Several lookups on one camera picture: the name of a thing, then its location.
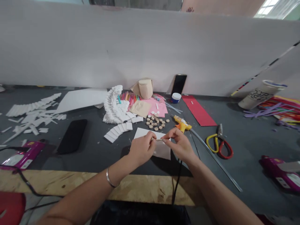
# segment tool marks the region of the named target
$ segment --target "colored paper strip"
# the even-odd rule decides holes
[[[194,98],[194,96],[182,96],[182,99],[202,127],[217,125],[216,122],[205,111],[205,109],[200,105],[200,103]]]

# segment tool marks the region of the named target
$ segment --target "window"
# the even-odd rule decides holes
[[[254,17],[269,19],[284,19],[300,0],[266,0]]]

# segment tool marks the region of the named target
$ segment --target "plywood edge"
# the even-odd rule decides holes
[[[39,194],[65,196],[96,173],[26,170],[24,176]],[[171,204],[177,177],[128,175],[109,195],[109,200]],[[0,191],[30,193],[19,174],[0,170]],[[180,177],[176,205],[204,206],[205,200],[192,177]]]

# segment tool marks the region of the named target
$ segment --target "hand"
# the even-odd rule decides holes
[[[156,135],[149,131],[145,136],[132,140],[128,157],[136,167],[143,165],[153,155],[156,140],[152,141],[152,138],[156,139]]]
[[[169,138],[173,138],[176,144],[171,142]],[[196,157],[188,138],[178,128],[175,127],[170,130],[162,139],[163,142],[173,150],[175,155],[185,163],[188,163]]]

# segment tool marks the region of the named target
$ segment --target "paper roll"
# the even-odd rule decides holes
[[[152,81],[150,79],[143,79],[138,82],[141,97],[143,99],[149,99],[153,95]]]

